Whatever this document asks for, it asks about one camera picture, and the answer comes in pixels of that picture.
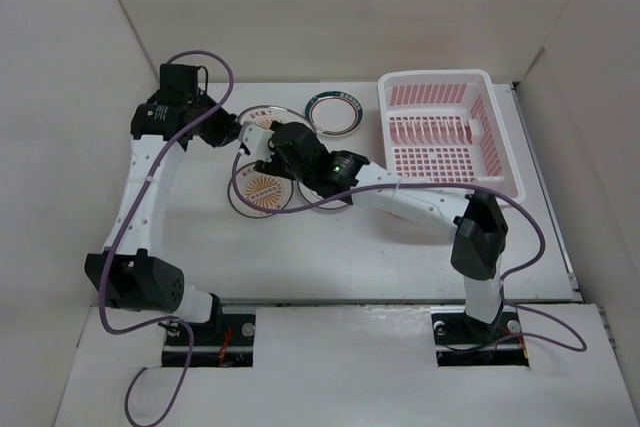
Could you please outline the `orange sunburst plate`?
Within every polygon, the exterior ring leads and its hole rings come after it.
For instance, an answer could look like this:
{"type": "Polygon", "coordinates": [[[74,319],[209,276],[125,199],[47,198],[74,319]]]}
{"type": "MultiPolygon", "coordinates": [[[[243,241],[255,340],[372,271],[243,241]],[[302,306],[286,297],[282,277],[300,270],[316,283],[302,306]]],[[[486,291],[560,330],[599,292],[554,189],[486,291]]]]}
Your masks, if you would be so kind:
{"type": "MultiPolygon", "coordinates": [[[[242,165],[233,179],[242,196],[263,209],[284,209],[293,198],[292,180],[257,172],[254,162],[242,165]]],[[[242,202],[233,188],[232,181],[229,181],[227,186],[227,200],[231,208],[242,217],[261,219],[273,216],[273,213],[256,210],[242,202]]]]}
{"type": "Polygon", "coordinates": [[[301,123],[316,132],[315,127],[302,114],[280,106],[256,105],[245,109],[238,115],[240,124],[251,122],[264,129],[269,129],[274,121],[281,124],[301,123]]]}

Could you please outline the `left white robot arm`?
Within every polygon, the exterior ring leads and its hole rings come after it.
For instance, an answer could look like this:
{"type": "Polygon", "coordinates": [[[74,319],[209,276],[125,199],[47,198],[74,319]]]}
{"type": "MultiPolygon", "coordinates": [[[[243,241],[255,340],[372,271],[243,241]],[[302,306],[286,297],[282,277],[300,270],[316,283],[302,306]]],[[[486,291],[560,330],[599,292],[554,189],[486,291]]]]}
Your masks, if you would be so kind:
{"type": "Polygon", "coordinates": [[[164,260],[162,236],[171,188],[189,142],[213,148],[239,137],[236,115],[212,99],[199,80],[203,66],[165,63],[159,88],[131,120],[131,158],[114,226],[99,253],[85,260],[101,309],[150,311],[189,322],[204,344],[223,334],[220,300],[189,285],[183,271],[164,260]]]}

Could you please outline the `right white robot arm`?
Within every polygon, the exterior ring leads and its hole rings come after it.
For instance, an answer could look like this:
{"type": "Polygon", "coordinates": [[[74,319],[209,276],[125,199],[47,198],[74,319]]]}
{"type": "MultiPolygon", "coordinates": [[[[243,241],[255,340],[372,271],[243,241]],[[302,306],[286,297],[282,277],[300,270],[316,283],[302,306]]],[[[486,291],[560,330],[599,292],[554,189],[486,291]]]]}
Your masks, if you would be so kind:
{"type": "Polygon", "coordinates": [[[508,226],[493,192],[421,187],[365,156],[328,150],[298,122],[268,128],[247,122],[240,140],[260,173],[294,180],[327,202],[380,210],[441,234],[464,281],[465,334],[483,341],[497,331],[503,310],[499,265],[508,226]]]}

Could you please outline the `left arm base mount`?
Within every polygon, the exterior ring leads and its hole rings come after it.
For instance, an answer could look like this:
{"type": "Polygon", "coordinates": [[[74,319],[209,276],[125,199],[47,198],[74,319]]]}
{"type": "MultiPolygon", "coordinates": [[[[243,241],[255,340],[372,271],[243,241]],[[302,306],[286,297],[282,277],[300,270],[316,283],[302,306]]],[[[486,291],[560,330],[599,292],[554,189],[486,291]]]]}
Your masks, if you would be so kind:
{"type": "MultiPolygon", "coordinates": [[[[182,367],[189,338],[177,322],[160,323],[165,330],[162,367],[182,367]]],[[[208,324],[192,324],[194,346],[191,367],[248,368],[253,366],[256,315],[254,312],[224,312],[221,330],[208,324]]]]}

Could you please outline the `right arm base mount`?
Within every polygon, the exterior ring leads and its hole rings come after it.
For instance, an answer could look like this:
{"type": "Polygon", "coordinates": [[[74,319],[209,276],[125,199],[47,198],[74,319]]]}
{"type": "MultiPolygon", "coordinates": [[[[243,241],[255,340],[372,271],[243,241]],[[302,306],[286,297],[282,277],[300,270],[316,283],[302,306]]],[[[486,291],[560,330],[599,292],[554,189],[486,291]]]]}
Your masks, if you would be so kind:
{"type": "Polygon", "coordinates": [[[483,324],[462,311],[434,311],[431,323],[439,367],[528,367],[521,323],[513,309],[483,324]]]}

